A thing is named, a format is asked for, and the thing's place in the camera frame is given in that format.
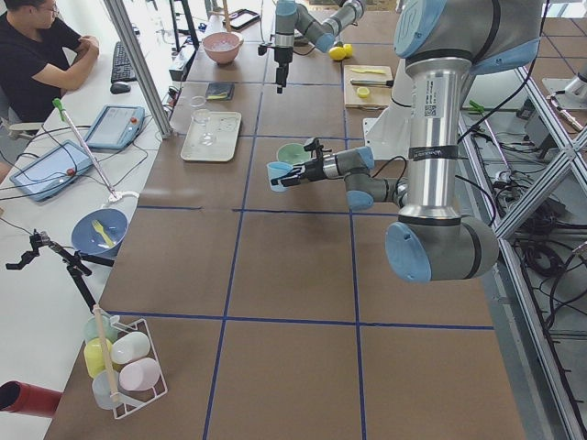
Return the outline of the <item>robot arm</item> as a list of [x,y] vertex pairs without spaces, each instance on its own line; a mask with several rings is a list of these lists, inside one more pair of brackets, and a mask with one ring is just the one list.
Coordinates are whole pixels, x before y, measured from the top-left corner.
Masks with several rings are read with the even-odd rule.
[[366,11],[360,0],[337,1],[339,10],[319,22],[304,5],[296,1],[279,0],[275,7],[274,60],[277,63],[275,84],[281,94],[287,85],[290,64],[294,55],[294,33],[298,31],[323,53],[335,46],[336,37],[349,25],[356,24]]
[[454,204],[459,156],[458,116],[469,76],[528,64],[538,52],[538,1],[409,1],[394,32],[393,48],[412,80],[407,176],[371,175],[368,147],[325,154],[310,138],[308,162],[271,179],[291,187],[341,179],[351,209],[376,202],[399,209],[385,236],[395,274],[411,282],[465,280],[482,275],[498,258],[492,229],[459,213]]

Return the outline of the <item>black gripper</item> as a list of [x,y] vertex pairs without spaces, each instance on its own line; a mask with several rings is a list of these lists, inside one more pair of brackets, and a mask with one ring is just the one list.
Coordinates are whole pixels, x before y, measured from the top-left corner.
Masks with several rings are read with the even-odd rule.
[[286,87],[289,66],[293,61],[294,50],[292,47],[274,47],[274,60],[278,64],[275,73],[276,91],[281,93]]
[[283,187],[293,187],[306,182],[335,180],[341,177],[336,153],[325,149],[318,137],[311,137],[304,143],[304,151],[311,153],[311,159],[273,180]]

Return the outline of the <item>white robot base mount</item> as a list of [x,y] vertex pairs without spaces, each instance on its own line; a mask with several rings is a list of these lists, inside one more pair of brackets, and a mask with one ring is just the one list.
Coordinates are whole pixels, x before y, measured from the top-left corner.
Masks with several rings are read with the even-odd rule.
[[413,81],[400,59],[391,90],[391,102],[377,118],[363,120],[365,145],[376,160],[407,157],[410,147]]

